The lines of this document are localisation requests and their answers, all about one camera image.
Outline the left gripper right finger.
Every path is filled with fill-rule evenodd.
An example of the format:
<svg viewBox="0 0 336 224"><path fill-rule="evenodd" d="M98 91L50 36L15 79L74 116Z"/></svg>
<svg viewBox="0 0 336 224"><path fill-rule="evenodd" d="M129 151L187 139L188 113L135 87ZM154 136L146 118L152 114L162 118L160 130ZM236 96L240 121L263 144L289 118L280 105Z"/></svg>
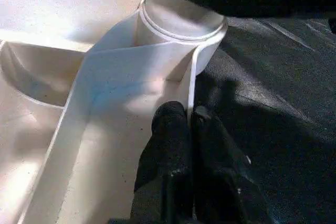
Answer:
<svg viewBox="0 0 336 224"><path fill-rule="evenodd" d="M219 117L204 106L191 115L194 196L201 223L272 223L250 160Z"/></svg>

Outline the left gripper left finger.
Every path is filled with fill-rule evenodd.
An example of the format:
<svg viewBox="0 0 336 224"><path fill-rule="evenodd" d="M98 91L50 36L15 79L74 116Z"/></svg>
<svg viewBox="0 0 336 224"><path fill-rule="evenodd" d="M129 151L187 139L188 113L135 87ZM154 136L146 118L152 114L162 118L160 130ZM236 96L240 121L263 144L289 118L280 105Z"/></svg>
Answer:
<svg viewBox="0 0 336 224"><path fill-rule="evenodd" d="M139 160L130 222L192 221L192 139L183 105L169 101L159 106L151 132Z"/></svg>

